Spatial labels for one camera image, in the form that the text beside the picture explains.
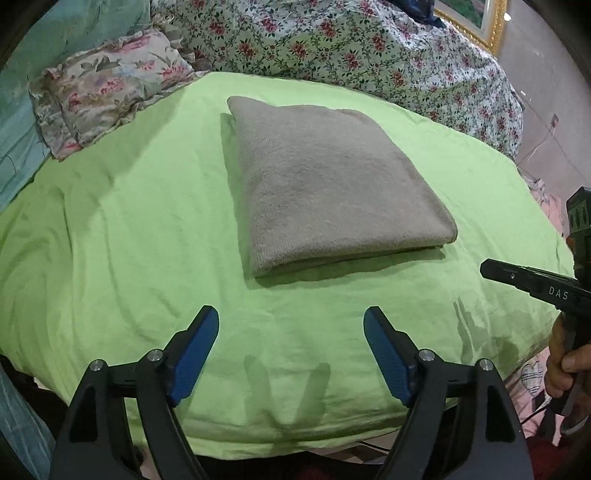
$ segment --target folded blanket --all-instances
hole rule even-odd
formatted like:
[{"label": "folded blanket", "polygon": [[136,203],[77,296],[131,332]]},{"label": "folded blanket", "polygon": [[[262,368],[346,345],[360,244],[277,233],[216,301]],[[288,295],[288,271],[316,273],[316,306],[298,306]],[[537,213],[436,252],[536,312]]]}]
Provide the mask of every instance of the folded blanket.
[{"label": "folded blanket", "polygon": [[451,214],[366,115],[231,97],[254,276],[453,242]]}]

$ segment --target plaid fabric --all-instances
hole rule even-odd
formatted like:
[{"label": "plaid fabric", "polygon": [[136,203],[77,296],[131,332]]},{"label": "plaid fabric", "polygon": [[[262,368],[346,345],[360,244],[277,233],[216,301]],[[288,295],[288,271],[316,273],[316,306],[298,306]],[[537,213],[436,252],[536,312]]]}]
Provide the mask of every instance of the plaid fabric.
[{"label": "plaid fabric", "polygon": [[37,480],[49,477],[55,440],[0,365],[0,436]]}]

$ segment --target blue gripper pad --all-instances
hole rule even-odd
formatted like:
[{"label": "blue gripper pad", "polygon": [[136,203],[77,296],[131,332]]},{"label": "blue gripper pad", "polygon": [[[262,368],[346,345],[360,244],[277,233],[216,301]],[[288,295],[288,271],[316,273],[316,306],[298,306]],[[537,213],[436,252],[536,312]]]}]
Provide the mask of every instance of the blue gripper pad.
[{"label": "blue gripper pad", "polygon": [[[411,389],[411,375],[416,369],[413,360],[414,352],[400,352],[399,354],[388,338],[384,328],[390,330],[391,336],[404,335],[411,342],[405,333],[394,330],[379,307],[368,308],[363,316],[365,339],[369,343],[369,347],[374,354],[390,393],[393,397],[399,399],[403,405],[410,407],[414,396],[414,392]],[[408,364],[403,360],[401,354],[406,357]]]},{"label": "blue gripper pad", "polygon": [[173,407],[193,391],[218,332],[219,316],[216,309],[211,308],[174,369],[174,383],[168,392]]}]

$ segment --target framed picture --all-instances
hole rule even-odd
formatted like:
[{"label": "framed picture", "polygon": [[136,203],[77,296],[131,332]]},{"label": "framed picture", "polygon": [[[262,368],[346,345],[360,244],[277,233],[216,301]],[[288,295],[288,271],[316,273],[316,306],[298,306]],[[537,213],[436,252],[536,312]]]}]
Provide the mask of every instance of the framed picture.
[{"label": "framed picture", "polygon": [[474,43],[496,55],[504,28],[507,0],[437,0],[437,15],[452,22]]}]

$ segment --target green bed sheet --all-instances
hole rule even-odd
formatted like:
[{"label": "green bed sheet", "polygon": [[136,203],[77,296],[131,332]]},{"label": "green bed sheet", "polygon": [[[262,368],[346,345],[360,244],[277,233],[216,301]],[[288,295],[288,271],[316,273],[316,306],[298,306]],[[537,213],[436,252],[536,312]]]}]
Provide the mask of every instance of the green bed sheet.
[{"label": "green bed sheet", "polygon": [[[251,278],[233,95],[369,115],[452,213],[457,241]],[[371,305],[420,348],[467,364],[488,357],[502,375],[543,347],[556,311],[483,280],[488,257],[572,275],[511,160],[362,93],[212,73],[46,162],[0,215],[0,349],[68,401],[91,360],[135,361],[211,304],[219,337],[178,409],[194,451],[237,459],[337,446],[405,414],[363,337]]]}]

